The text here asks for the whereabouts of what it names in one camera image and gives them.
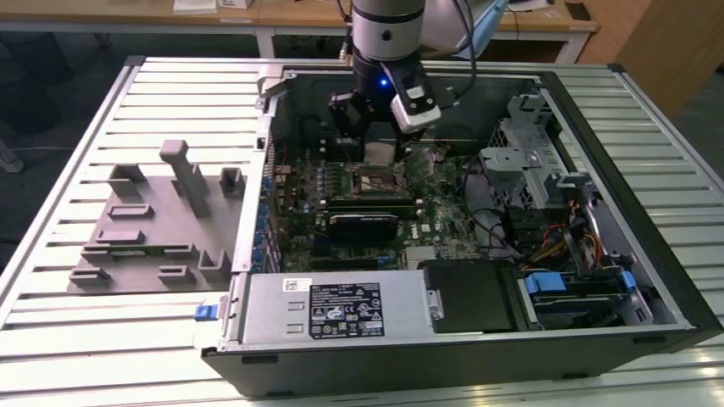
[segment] wooden table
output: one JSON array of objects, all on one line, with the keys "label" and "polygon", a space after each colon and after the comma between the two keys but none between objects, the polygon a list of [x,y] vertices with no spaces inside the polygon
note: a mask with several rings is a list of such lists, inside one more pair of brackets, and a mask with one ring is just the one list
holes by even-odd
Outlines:
[{"label": "wooden table", "polygon": [[[342,1],[347,8],[349,0]],[[555,62],[574,63],[594,21],[573,20],[557,0],[551,8],[506,13],[494,39],[563,42]],[[274,35],[342,36],[334,0],[255,0],[249,9],[173,15],[173,0],[2,0],[0,31],[251,34],[262,58],[273,58]]]}]

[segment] power supply label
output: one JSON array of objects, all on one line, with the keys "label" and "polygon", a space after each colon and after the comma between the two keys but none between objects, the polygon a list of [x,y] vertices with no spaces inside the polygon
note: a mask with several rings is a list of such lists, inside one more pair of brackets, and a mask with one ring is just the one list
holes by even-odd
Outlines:
[{"label": "power supply label", "polygon": [[383,336],[378,282],[310,286],[309,336],[311,339]]}]

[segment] side panel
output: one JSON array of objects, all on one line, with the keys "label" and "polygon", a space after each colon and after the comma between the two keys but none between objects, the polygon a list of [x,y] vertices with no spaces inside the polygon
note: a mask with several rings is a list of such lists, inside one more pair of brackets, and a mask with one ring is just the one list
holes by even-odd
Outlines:
[{"label": "side panel", "polygon": [[686,333],[411,347],[222,353],[203,360],[245,396],[355,393],[598,376]]}]

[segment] blue tab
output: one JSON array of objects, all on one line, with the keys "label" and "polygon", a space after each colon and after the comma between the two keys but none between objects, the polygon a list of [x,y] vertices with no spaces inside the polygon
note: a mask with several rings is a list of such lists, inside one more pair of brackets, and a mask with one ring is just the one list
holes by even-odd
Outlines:
[{"label": "blue tab", "polygon": [[193,313],[193,320],[195,322],[215,321],[218,314],[218,305],[198,305],[195,312]]},{"label": "blue tab", "polygon": [[538,271],[531,273],[525,279],[525,288],[529,294],[566,290],[561,274],[553,271]]},{"label": "blue tab", "polygon": [[637,284],[635,284],[635,279],[633,278],[633,275],[630,274],[629,271],[623,271],[621,273],[621,278],[622,278],[622,284],[625,284],[625,287],[631,290],[633,288],[635,288]]},{"label": "blue tab", "polygon": [[534,282],[533,276],[525,277],[523,282],[525,282],[525,289],[527,290],[527,294],[535,294],[539,291],[539,289],[538,289],[538,285]]}]

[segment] motherboard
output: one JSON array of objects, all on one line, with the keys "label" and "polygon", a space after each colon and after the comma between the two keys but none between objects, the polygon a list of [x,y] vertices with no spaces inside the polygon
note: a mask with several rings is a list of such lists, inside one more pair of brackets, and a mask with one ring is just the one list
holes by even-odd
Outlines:
[{"label": "motherboard", "polygon": [[407,270],[426,259],[481,257],[458,194],[469,158],[449,157],[445,145],[415,143],[389,165],[326,161],[309,150],[289,159],[282,150],[282,272]]}]

